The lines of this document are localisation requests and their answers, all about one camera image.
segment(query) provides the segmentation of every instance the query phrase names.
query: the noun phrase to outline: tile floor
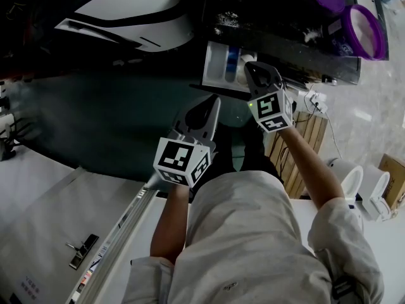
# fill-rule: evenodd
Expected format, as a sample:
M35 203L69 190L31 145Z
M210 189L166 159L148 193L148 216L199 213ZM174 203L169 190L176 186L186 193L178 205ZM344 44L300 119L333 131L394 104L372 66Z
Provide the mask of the tile floor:
M346 160L380 163L384 153L405 158L405 7L399 0L384 6L389 61L362 61L358 85L315 85L327 95L336 142ZM320 156L338 157L328 126Z

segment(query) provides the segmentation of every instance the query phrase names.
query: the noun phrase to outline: white sleeve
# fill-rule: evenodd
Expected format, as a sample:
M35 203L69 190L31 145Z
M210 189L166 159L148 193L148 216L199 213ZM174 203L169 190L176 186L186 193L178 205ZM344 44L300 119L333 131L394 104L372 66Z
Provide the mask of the white sleeve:
M382 273L345 199L334 198L322 206L312 223L308 244L333 281L341 276L353 277L363 303L381 302Z
M148 256L132 260L122 304L167 303L173 269L173 264L164 258Z

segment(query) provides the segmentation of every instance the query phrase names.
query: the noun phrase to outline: forearm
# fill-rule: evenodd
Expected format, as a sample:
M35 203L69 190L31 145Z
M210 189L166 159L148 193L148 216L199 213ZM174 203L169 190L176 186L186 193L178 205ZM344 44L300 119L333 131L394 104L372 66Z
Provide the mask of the forearm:
M332 198L344 197L336 176L294 127L281 130L279 133L288 146L306 189L318 209Z
M174 185L153 234L151 257L162 257L175 264L184 247L188 209L189 188Z

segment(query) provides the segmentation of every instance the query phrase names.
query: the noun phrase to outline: cardboard box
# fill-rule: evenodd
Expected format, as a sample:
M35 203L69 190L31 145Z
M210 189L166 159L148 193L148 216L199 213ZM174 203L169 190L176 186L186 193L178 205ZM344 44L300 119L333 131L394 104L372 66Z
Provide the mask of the cardboard box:
M390 181L383 198L391 210L395 210L397 202L405 193L405 161L384 154L378 168L390 173Z

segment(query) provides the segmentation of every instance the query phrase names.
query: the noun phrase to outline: white shirt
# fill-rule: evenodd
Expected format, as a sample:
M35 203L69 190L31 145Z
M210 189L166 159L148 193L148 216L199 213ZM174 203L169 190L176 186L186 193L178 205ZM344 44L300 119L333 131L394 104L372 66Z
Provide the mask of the white shirt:
M175 266L132 261L123 303L325 304L342 275L357 281L356 298L381 301L381 272L343 198L320 209L308 243L316 256L301 243L280 181L262 171L224 174L198 191Z

